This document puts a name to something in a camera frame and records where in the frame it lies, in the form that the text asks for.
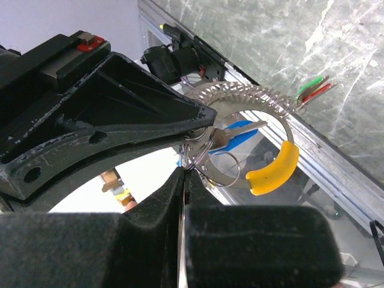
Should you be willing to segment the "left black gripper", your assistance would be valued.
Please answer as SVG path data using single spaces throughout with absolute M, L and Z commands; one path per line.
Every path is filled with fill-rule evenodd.
M 1 196 L 26 202 L 93 162 L 212 125 L 217 113 L 85 31 L 1 49 L 1 125 L 70 131 L 1 163 Z

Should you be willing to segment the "large keyring yellow handle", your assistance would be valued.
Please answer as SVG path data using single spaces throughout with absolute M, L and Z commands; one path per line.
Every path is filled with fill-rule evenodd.
M 295 109 L 289 97 L 280 95 L 270 88 L 240 82 L 205 83 L 189 90 L 185 96 L 217 112 L 213 124 L 185 138 L 189 155 L 185 166 L 188 170 L 197 169 L 211 182 L 224 188 L 248 189 L 255 196 L 276 190 L 292 176 L 298 164 L 299 149 L 286 121 Z M 283 126 L 286 139 L 271 164 L 259 170 L 249 171 L 243 178 L 239 175 L 229 177 L 211 161 L 212 155 L 225 154 L 226 151 L 224 148 L 211 150 L 210 135 L 222 120 L 243 111 L 258 111 L 273 117 Z

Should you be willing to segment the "blue tag key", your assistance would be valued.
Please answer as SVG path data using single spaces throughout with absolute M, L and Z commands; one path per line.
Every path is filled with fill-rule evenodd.
M 235 127 L 233 129 L 215 128 L 210 135 L 210 140 L 212 141 L 211 150 L 223 149 L 236 136 L 257 130 L 267 126 L 267 124 L 268 123 L 266 121 L 257 121 L 251 122 L 243 127 Z

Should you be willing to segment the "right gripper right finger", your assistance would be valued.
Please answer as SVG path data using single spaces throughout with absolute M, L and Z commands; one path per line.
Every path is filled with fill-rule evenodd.
M 189 287 L 333 287 L 344 275 L 327 219 L 309 206 L 224 205 L 186 172 Z

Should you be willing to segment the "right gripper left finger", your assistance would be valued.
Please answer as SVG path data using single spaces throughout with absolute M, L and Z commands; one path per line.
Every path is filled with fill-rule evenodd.
M 176 287 L 185 172 L 128 212 L 1 216 L 2 287 Z

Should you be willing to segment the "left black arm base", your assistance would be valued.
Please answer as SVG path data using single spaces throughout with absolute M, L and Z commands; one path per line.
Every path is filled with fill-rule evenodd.
M 160 28 L 171 43 L 146 49 L 140 59 L 154 76 L 168 85 L 191 73 L 208 82 L 224 80 L 226 61 L 208 44 L 167 23 Z

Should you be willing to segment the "green key tag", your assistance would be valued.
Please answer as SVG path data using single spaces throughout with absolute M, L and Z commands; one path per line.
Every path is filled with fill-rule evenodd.
M 300 87 L 299 91 L 297 92 L 296 96 L 299 97 L 299 95 L 304 92 L 307 88 L 310 88 L 312 86 L 316 86 L 323 80 L 328 80 L 329 76 L 317 76 L 313 80 L 309 81 L 308 83 L 304 84 L 302 87 Z

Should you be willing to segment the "red key tag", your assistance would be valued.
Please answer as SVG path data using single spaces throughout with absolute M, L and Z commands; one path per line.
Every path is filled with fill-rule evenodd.
M 323 94 L 325 94 L 335 86 L 336 84 L 330 84 L 330 83 L 326 84 L 324 87 L 314 91 L 309 96 L 306 96 L 302 101 L 302 105 L 309 105 L 312 101 L 318 99 L 320 96 L 322 96 Z

